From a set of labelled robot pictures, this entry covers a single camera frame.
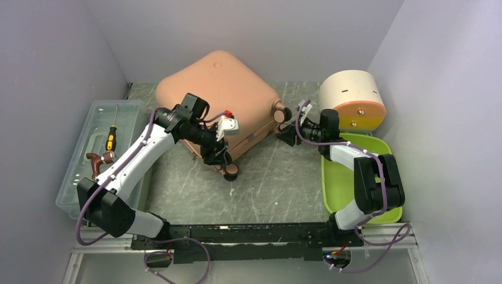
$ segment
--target brown toy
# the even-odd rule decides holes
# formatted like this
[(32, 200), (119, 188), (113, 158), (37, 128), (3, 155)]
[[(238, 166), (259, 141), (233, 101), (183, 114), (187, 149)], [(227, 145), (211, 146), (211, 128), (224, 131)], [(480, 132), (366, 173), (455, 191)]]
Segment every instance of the brown toy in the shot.
[[(239, 135), (225, 137), (232, 161), (269, 133), (277, 133), (279, 123), (291, 119), (291, 110), (284, 107), (274, 89), (226, 51), (214, 51), (162, 80), (156, 90), (157, 103), (173, 109), (186, 93), (193, 93), (211, 105), (207, 117), (229, 110), (239, 120)], [(199, 146), (183, 142), (201, 157)], [(214, 168), (227, 180), (235, 180), (239, 172), (236, 164)]]
[(117, 160), (117, 156), (113, 151), (108, 151), (103, 154), (103, 156), (94, 154), (94, 153), (86, 153), (85, 157), (89, 160), (91, 160), (91, 167), (92, 167), (92, 179), (96, 179), (100, 172), (99, 172), (99, 167), (105, 163), (105, 164), (111, 164), (115, 163)]

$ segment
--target gray marble floor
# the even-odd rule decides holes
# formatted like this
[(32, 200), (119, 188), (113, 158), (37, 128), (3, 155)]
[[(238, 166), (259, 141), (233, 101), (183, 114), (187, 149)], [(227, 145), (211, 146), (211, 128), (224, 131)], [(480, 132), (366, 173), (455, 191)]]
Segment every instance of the gray marble floor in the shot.
[[(309, 117), (318, 121), (318, 82), (271, 82), (292, 108), (313, 100)], [(141, 99), (153, 109), (154, 83), (133, 84), (130, 99)], [(172, 224), (326, 221), (317, 148), (290, 147), (270, 135), (242, 155), (239, 177), (228, 182), (177, 144), (153, 166), (147, 210)]]

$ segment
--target lime green basket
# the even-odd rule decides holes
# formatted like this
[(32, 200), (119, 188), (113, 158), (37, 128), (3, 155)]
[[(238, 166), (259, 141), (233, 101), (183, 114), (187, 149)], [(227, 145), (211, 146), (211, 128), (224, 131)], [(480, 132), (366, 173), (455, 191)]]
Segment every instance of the lime green basket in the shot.
[[(345, 140), (350, 141), (370, 152), (377, 154), (391, 154), (391, 149), (382, 140), (361, 134), (341, 133)], [(340, 211), (354, 199), (354, 173), (341, 164), (321, 158), (323, 177), (323, 196), (326, 209), (330, 213)], [(369, 224), (390, 224), (401, 219), (403, 209), (394, 208), (368, 222)]]

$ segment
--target white bracket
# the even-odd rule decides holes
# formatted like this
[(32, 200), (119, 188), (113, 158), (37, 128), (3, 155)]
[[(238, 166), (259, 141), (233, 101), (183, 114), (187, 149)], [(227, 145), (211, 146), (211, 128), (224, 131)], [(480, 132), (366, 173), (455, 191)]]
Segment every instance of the white bracket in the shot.
[(239, 121), (235, 118), (222, 116), (218, 121), (216, 140), (220, 141), (225, 135), (238, 135)]
[(311, 103), (308, 103), (308, 105), (306, 105), (302, 109), (300, 109), (304, 102), (305, 102), (305, 100), (302, 99), (301, 102), (298, 104), (298, 112), (300, 114), (300, 125), (299, 126), (301, 126), (303, 124), (303, 122), (307, 118), (307, 114), (312, 109), (312, 104)]

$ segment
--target screwdriver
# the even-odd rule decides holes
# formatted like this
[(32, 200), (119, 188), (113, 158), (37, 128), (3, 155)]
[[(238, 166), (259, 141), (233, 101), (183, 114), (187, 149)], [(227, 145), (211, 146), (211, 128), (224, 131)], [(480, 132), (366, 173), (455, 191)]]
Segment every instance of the screwdriver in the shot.
[(113, 118), (113, 124), (110, 126), (110, 132), (108, 133), (108, 140), (106, 144), (107, 152), (115, 151), (115, 147), (117, 146), (117, 127), (115, 126), (115, 120), (117, 119), (117, 111), (118, 105), (115, 108), (115, 117)]

